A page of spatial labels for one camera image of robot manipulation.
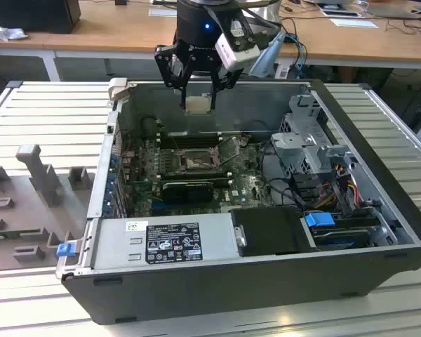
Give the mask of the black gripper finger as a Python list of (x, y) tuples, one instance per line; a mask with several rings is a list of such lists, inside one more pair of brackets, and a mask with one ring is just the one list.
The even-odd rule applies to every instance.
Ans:
[[(181, 92), (180, 106), (186, 107), (187, 84), (192, 75), (192, 54), (187, 44), (173, 44), (170, 46), (158, 45), (155, 48), (154, 59), (166, 87)], [(182, 65), (179, 74), (173, 71), (173, 58), (176, 57)]]
[(228, 72), (222, 79), (219, 77), (216, 70), (212, 70), (210, 72), (210, 78), (212, 82), (210, 90), (210, 108), (212, 110), (214, 110), (216, 106), (217, 93), (225, 89), (232, 89), (241, 76), (242, 72), (243, 69)]

